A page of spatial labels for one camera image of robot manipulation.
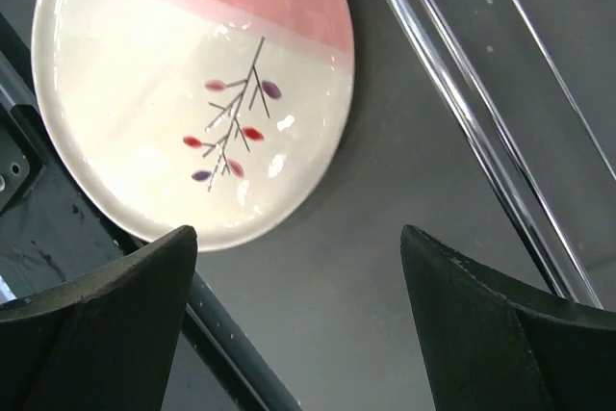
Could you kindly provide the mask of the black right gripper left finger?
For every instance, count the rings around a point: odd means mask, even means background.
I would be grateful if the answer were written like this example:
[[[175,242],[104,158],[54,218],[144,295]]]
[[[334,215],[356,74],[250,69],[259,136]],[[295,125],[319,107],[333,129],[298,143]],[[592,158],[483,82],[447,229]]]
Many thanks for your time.
[[[181,226],[1,306],[4,410],[159,410],[197,257]]]

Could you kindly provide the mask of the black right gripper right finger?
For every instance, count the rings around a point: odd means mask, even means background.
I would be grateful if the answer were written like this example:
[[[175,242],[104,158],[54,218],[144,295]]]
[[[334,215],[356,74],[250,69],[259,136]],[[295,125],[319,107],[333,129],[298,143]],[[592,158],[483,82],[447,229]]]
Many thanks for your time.
[[[615,315],[548,294],[407,225],[400,255],[438,410],[612,410]]]

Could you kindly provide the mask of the metal wire dish rack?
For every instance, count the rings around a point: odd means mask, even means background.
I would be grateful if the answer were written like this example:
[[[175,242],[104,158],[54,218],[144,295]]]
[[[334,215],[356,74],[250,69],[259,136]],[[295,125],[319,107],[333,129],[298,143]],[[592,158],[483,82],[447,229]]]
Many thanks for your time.
[[[615,307],[615,165],[520,0],[387,0],[548,288]]]

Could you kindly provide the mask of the pink and cream plate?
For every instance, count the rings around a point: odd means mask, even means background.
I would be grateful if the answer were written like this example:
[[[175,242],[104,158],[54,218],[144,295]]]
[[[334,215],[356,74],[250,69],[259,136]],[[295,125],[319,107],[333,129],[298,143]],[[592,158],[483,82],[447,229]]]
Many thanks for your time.
[[[351,108],[347,0],[37,0],[38,107],[88,198],[148,242],[247,243],[322,179]]]

